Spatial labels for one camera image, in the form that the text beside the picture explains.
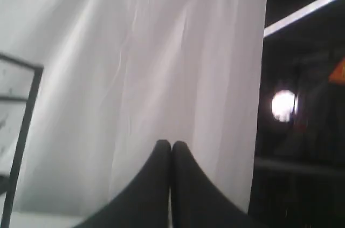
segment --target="white curtain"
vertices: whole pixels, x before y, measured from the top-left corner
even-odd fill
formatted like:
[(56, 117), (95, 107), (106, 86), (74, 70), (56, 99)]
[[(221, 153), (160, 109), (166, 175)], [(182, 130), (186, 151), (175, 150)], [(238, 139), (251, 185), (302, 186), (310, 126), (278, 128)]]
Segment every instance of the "white curtain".
[[(15, 209), (88, 215), (130, 182), (156, 140), (168, 139), (187, 142), (246, 211), (265, 5), (0, 0), (0, 50), (45, 67)], [(1, 87), (25, 93), (27, 73), (7, 68)], [(1, 109), (6, 128), (20, 124), (22, 107)], [(16, 137), (1, 137), (9, 171)]]

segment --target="orange sign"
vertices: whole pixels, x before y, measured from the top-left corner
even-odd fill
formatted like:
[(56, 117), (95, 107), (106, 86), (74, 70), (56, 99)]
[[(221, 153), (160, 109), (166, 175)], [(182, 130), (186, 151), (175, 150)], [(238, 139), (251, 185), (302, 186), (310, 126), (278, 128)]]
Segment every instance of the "orange sign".
[(330, 82), (345, 84), (345, 58), (337, 65), (335, 70), (328, 77)]

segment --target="fluorescent light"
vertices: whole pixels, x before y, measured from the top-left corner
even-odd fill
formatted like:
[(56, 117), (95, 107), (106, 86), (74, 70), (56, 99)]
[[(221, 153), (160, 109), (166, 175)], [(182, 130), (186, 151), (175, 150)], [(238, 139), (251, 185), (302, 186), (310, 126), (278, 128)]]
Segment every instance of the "fluorescent light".
[(277, 21), (276, 23), (273, 23), (272, 25), (268, 26), (264, 30), (264, 38), (267, 36), (275, 33), (276, 31), (282, 29), (283, 27), (286, 27), (290, 25), (291, 23), (303, 18), (304, 16), (307, 16), (308, 14), (318, 10), (319, 8), (324, 7), (325, 5), (333, 2), (335, 0), (316, 0), (315, 2), (312, 2), (311, 4), (308, 4), (307, 6), (303, 7), (302, 9), (299, 9), (298, 11), (295, 11), (294, 13), (290, 14), (289, 16)]

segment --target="bright light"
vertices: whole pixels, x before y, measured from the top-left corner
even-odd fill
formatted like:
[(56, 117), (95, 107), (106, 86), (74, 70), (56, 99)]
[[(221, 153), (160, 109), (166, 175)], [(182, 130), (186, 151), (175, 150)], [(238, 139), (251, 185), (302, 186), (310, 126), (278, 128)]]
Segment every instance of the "bright light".
[(297, 106), (298, 98), (295, 94), (291, 91), (280, 91), (273, 97), (272, 114), (280, 122), (289, 122), (291, 113), (297, 113)]
[(318, 10), (319, 8), (326, 6), (327, 4), (333, 1), (335, 0), (316, 0), (315, 2), (312, 2), (311, 4), (308, 4), (302, 9), (295, 11), (293, 14), (290, 14), (289, 16), (266, 27), (264, 30), (264, 38), (282, 29), (283, 27), (286, 27), (287, 25), (303, 18), (304, 16), (307, 16), (308, 14)]

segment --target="metal bar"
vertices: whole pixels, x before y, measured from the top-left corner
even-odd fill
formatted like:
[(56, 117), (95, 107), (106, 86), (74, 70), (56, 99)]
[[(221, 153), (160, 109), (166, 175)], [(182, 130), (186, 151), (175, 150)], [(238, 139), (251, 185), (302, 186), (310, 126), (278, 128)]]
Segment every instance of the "metal bar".
[(261, 157), (254, 158), (254, 169), (282, 171), (310, 176), (345, 178), (345, 170), (324, 167), (321, 165), (301, 164), (281, 160), (265, 159)]
[(7, 56), (4, 53), (0, 53), (0, 60), (6, 61), (7, 63), (14, 64), (14, 65), (17, 65), (17, 66), (28, 68), (28, 69), (31, 69), (31, 70), (34, 70), (34, 71), (42, 69), (42, 66), (40, 66), (40, 65), (33, 65), (33, 64), (28, 63), (28, 62), (26, 62), (24, 60), (16, 59), (16, 58), (13, 58), (11, 56)]
[(26, 102), (26, 108), (25, 108), (25, 112), (23, 116), (22, 126), (20, 127), (17, 147), (15, 151), (15, 156), (13, 158), (13, 164), (12, 164), (11, 173), (9, 177), (8, 191), (6, 193), (5, 204), (4, 204), (4, 209), (2, 213), (2, 220), (1, 220), (1, 226), (0, 226), (1, 228), (9, 228), (9, 225), (10, 225), (12, 208), (13, 208), (13, 200), (15, 198), (20, 166), (22, 165), (26, 138), (29, 132), (31, 117), (33, 113), (33, 108), (35, 106), (42, 73), (43, 73), (43, 68), (38, 68), (35, 70), (30, 92), (29, 92), (29, 98), (27, 99), (27, 102)]
[(27, 102), (25, 97), (0, 95), (0, 102)]

